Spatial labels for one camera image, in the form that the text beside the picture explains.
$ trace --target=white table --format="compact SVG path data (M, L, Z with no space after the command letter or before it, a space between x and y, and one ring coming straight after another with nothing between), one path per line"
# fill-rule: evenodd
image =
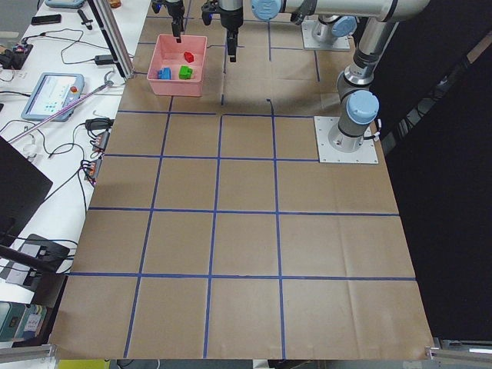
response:
M135 53L138 39L142 26L147 15L150 0L123 0L120 8L114 9L114 15L118 26L121 30L123 39L130 54ZM91 9L86 3L82 8L89 19L94 19ZM38 35L41 32L59 30L63 28L81 29L84 31L82 41L91 42L96 45L106 46L102 33L96 22L93 22L93 29L89 31L84 25L81 25L81 19L77 12L72 9L53 9L44 3L39 9L37 15L48 15L61 13L61 23L56 25L38 25L29 26L24 37L29 35ZM79 32L59 32L52 34L54 36L76 39ZM29 55L28 60L21 71L15 72L15 77L10 82L0 81L0 91L12 90L26 93L32 93L36 83L43 72L66 72L80 73L85 76L85 87L83 93L88 93L102 85L104 75L115 70L111 80L115 82L116 87L102 91L98 96L89 98L86 102L79 105L74 114L66 122L49 122L41 128L46 136L46 146L49 151L57 146L71 142L71 135L74 127L83 123L85 119L96 118L93 114L114 118L118 110L121 95L123 93L123 79L119 76L115 66L104 65L97 66L93 61L76 65L64 65L60 57L60 51L70 42L53 40L50 38L32 38L28 43L32 43L34 48ZM109 50L94 48L85 45L74 45L66 52L66 61L78 61L94 58L95 55L109 54ZM4 71L0 77L9 78L10 71ZM0 128L12 119L20 119L22 109L25 107L27 98L19 95L0 95L0 102L5 104L0 112ZM11 123L8 128L2 132L2 137L10 139L20 133L26 124L15 122ZM81 145L86 151L86 159L92 153L89 138L84 132L85 128L80 127L77 130L75 142ZM69 153L57 155L48 159L42 149L42 137L39 133L34 133L37 156L33 164L53 181L52 191L67 180L78 168L82 159L82 153L79 148L73 148ZM27 136L21 141L14 144L14 147L23 152L26 144L31 143L31 138ZM85 197L89 203L92 196L92 187L89 183L84 182ZM31 233L39 234L47 239L70 239L77 241L85 219L85 211L82 200L80 185L76 178L73 178L66 186L63 187L56 195L44 203L33 218L27 224L25 229L19 235L26 238ZM18 249L23 241L17 240L12 247ZM73 248L73 244L61 243L67 247ZM63 271L69 267L69 261L65 261L60 267ZM0 300L15 301L28 303L32 298L32 292L13 284L7 284L0 280ZM10 343L0 344L0 347L10 347Z

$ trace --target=red block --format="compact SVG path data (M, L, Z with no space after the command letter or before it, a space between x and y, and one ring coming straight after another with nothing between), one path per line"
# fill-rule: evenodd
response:
M194 56L192 53L190 52L184 52L184 59L188 62L188 63L192 63L194 61Z

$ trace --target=phone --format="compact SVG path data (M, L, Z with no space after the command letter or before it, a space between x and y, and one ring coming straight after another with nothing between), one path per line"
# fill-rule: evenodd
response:
M40 17L32 17L32 25L50 25L51 23L60 23L62 21L61 14L42 15Z

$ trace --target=green block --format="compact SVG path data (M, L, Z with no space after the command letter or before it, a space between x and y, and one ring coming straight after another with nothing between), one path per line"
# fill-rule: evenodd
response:
M179 79L191 79L192 73L193 69L191 69L187 65L182 65L179 69Z

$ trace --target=light blue joint cap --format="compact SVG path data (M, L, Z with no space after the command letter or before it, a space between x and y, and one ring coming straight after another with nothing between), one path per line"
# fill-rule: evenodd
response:
M356 28L357 20L355 17L344 16L335 22L333 28L331 29L331 34L335 37L344 37L355 32Z
M281 6L281 0L251 0L251 10L254 16L261 21L275 18Z
M369 91L360 90L353 93L347 102L347 113L358 125L368 125L379 112L379 100Z

